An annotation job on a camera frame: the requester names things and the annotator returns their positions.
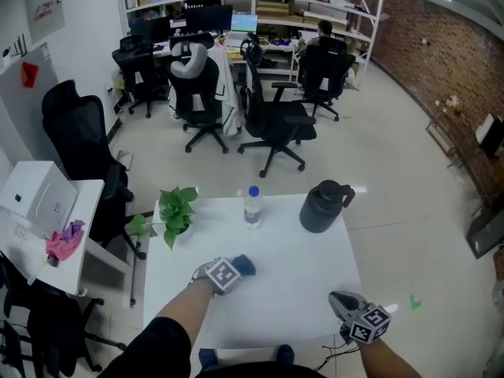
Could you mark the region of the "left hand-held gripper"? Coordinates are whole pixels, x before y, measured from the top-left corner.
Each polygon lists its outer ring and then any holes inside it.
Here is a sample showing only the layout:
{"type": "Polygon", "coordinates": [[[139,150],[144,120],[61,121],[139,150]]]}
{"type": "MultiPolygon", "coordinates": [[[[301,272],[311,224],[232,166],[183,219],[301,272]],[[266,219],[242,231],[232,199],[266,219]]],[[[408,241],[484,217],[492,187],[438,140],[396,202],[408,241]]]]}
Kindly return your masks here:
{"type": "Polygon", "coordinates": [[[227,258],[218,257],[199,266],[193,273],[189,284],[196,280],[208,280],[214,294],[226,295],[241,278],[240,272],[227,258]]]}

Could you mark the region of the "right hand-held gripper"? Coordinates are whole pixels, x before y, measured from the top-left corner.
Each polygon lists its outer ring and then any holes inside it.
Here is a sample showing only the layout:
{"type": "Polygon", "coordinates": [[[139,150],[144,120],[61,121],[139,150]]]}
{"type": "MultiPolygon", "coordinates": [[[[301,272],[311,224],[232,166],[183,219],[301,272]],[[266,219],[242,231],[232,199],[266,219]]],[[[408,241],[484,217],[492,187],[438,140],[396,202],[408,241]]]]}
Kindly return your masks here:
{"type": "Polygon", "coordinates": [[[339,334],[345,344],[370,344],[388,329],[391,315],[382,306],[368,302],[362,295],[351,291],[332,291],[328,302],[341,321],[339,334]]]}

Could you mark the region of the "blue cloth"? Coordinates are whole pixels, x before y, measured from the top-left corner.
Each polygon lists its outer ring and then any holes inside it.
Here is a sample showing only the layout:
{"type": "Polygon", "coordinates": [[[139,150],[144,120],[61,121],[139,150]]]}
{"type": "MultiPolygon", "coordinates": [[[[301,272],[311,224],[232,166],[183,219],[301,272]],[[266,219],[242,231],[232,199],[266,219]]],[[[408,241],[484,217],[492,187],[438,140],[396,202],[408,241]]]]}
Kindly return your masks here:
{"type": "Polygon", "coordinates": [[[256,268],[252,261],[244,254],[232,259],[232,266],[241,276],[255,276],[256,268]]]}

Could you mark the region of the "person's left forearm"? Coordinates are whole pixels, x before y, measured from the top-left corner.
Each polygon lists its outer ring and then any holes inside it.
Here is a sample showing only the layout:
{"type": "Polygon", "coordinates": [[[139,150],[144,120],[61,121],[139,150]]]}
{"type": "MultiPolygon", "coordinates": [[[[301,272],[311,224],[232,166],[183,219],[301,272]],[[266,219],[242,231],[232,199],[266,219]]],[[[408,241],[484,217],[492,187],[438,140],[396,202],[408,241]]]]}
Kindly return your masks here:
{"type": "Polygon", "coordinates": [[[197,335],[213,299],[213,285],[208,279],[190,283],[156,315],[177,321],[188,335],[197,335]]]}

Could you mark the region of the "clear water bottle blue cap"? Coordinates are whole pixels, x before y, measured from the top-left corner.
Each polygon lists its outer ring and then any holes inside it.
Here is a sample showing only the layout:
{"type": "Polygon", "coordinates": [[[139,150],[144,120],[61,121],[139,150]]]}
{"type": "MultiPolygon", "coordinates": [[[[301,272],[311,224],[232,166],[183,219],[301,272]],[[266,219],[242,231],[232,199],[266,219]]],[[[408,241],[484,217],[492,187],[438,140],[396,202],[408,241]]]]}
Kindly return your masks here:
{"type": "Polygon", "coordinates": [[[261,224],[263,198],[259,186],[252,185],[244,196],[244,220],[248,228],[258,228],[261,224]]]}

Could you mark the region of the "person's blue shoe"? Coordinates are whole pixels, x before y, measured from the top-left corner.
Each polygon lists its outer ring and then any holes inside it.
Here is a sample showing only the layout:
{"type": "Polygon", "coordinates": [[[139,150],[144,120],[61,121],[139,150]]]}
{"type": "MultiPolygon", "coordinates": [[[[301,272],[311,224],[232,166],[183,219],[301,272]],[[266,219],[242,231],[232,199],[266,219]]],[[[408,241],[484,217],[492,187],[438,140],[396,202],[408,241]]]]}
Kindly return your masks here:
{"type": "Polygon", "coordinates": [[[283,365],[293,365],[295,362],[295,352],[288,344],[278,347],[276,352],[276,362],[283,365]]]}
{"type": "Polygon", "coordinates": [[[198,359],[202,371],[215,369],[219,366],[217,352],[215,349],[201,348],[198,351],[198,359]]]}

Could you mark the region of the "white side desk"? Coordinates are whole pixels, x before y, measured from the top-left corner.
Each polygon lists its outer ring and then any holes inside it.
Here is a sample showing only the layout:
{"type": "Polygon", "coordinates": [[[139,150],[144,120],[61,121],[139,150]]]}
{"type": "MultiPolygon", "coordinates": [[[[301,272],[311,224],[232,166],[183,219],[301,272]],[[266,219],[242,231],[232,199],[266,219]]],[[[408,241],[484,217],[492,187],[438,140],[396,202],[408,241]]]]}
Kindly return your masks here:
{"type": "Polygon", "coordinates": [[[135,305],[135,254],[127,249],[125,258],[119,258],[89,237],[88,228],[94,220],[104,183],[101,180],[78,180],[72,184],[77,189],[77,198],[69,219],[83,221],[85,225],[83,238],[69,259],[57,267],[46,265],[46,242],[23,228],[18,229],[5,213],[0,213],[0,251],[25,278],[34,276],[58,290],[79,296],[87,293],[81,283],[81,275],[84,258],[89,254],[122,275],[123,307],[131,308],[135,305]]]}

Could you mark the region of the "purple cloth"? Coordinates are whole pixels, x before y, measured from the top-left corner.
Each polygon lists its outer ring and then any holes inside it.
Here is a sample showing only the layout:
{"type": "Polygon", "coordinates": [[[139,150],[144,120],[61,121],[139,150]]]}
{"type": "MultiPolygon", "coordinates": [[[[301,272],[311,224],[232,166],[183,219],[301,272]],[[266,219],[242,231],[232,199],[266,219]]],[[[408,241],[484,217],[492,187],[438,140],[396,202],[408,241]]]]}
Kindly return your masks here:
{"type": "Polygon", "coordinates": [[[82,235],[82,229],[85,226],[85,223],[82,220],[74,220],[72,221],[66,229],[61,233],[61,239],[67,243],[76,242],[80,239],[82,235]]]}

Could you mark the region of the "pink cloth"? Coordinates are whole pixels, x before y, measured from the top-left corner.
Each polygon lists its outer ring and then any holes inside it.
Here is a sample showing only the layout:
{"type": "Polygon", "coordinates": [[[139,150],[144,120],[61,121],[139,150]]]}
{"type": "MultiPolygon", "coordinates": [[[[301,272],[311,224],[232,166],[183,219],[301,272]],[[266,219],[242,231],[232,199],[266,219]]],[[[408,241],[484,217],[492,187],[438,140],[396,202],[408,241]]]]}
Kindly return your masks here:
{"type": "Polygon", "coordinates": [[[59,261],[65,261],[77,250],[82,238],[82,230],[78,232],[55,232],[52,237],[46,241],[46,252],[56,257],[59,261]]]}

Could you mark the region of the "white jacket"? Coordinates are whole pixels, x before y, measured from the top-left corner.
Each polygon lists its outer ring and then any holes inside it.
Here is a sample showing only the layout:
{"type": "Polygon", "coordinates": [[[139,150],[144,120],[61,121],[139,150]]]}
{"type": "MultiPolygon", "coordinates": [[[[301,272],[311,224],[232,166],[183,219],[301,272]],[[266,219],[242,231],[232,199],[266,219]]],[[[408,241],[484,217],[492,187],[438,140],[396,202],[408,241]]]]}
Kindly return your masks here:
{"type": "Polygon", "coordinates": [[[230,61],[227,53],[217,46],[208,50],[208,56],[217,64],[219,69],[216,99],[221,102],[223,132],[226,136],[233,136],[239,133],[241,115],[230,61]]]}

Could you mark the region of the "black chair with white lumbar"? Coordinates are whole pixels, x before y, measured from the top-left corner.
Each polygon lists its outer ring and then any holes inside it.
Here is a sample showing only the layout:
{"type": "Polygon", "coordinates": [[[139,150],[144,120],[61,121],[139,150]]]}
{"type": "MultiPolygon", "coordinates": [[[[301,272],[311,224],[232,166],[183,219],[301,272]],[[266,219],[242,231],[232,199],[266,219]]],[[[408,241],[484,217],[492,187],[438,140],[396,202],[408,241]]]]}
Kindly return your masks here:
{"type": "Polygon", "coordinates": [[[183,130],[196,129],[196,135],[186,144],[185,151],[190,153],[193,146],[207,135],[211,135],[219,144],[223,153],[228,147],[222,140],[224,135],[221,123],[221,102],[216,99],[219,69],[208,56],[202,73],[192,80],[176,78],[169,70],[171,49],[179,42],[201,43],[208,50],[217,46],[224,48],[215,41],[208,32],[174,36],[169,40],[169,55],[165,57],[165,71],[168,77],[169,108],[175,117],[183,121],[183,130]]]}

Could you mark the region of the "black office chair with headrest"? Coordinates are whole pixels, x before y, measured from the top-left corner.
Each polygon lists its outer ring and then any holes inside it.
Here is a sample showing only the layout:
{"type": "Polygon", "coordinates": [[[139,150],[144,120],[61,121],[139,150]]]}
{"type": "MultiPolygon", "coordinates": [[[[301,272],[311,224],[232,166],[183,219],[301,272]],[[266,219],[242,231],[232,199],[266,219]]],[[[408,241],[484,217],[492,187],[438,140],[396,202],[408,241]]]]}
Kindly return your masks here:
{"type": "Polygon", "coordinates": [[[129,35],[120,40],[112,58],[123,75],[125,91],[135,99],[128,112],[133,114],[145,103],[146,118],[151,118],[152,102],[167,99],[167,80],[154,63],[154,44],[141,35],[129,35]]]}

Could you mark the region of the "black occupied office chair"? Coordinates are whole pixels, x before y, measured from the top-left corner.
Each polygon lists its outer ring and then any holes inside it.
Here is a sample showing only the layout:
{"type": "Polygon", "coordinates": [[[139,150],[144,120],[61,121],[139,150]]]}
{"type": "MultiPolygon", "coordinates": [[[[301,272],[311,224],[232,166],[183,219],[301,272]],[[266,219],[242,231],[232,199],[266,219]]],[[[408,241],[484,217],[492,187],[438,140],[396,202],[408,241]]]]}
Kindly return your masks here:
{"type": "Polygon", "coordinates": [[[304,77],[300,84],[303,96],[299,102],[313,105],[312,117],[321,107],[334,115],[334,121],[339,121],[339,114],[332,108],[332,102],[343,93],[355,56],[345,52],[336,53],[323,46],[308,45],[302,63],[304,77]]]}

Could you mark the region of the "wide black monitor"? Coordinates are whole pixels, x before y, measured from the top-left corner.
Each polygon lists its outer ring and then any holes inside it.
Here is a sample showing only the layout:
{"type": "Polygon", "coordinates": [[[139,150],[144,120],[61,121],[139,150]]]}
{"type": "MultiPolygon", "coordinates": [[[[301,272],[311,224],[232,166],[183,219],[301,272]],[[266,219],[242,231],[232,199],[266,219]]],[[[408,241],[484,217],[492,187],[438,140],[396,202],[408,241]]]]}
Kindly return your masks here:
{"type": "Polygon", "coordinates": [[[230,31],[233,8],[231,6],[203,6],[187,9],[184,13],[189,33],[230,31]]]}

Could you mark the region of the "grey cabinet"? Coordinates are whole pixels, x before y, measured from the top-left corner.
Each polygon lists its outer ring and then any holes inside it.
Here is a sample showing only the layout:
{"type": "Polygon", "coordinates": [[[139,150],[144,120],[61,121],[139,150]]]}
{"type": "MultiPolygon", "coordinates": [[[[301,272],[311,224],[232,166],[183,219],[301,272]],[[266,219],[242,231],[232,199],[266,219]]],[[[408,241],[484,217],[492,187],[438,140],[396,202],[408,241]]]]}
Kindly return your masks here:
{"type": "Polygon", "coordinates": [[[44,130],[42,113],[44,96],[58,84],[46,43],[0,72],[0,148],[12,164],[32,160],[61,163],[44,130]],[[23,87],[21,83],[23,61],[39,66],[32,89],[23,87]]]}

